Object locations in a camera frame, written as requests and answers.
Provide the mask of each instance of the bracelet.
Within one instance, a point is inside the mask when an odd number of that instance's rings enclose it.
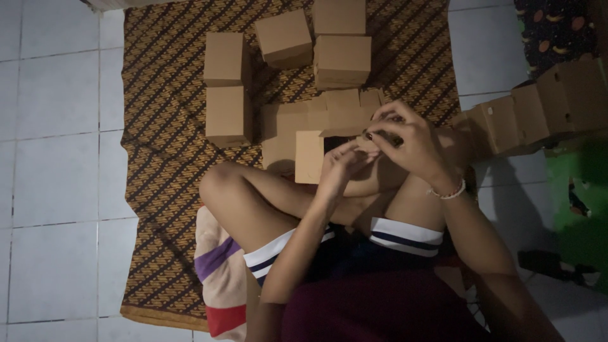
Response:
[[[439,197],[439,199],[441,200],[451,200],[452,198],[456,198],[458,196],[460,196],[466,189],[466,182],[464,178],[460,178],[460,185],[458,186],[458,188],[456,190],[453,191],[453,193],[449,194],[449,195],[445,195],[445,196],[441,196],[440,194],[436,193],[435,190],[433,190],[433,188],[430,188],[426,194],[430,195],[433,194],[437,197]]]

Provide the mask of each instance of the patterned mat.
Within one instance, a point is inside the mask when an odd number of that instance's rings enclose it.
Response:
[[[252,53],[252,103],[318,96],[313,68],[278,71],[262,62],[254,21],[313,0],[185,1],[129,9],[125,15],[126,200],[139,216],[121,313],[163,326],[207,330],[193,266],[198,182],[210,166],[261,167],[259,145],[217,149],[204,137],[205,33],[245,32]],[[382,87],[436,125],[459,109],[446,1],[368,0],[373,66],[365,87]]]

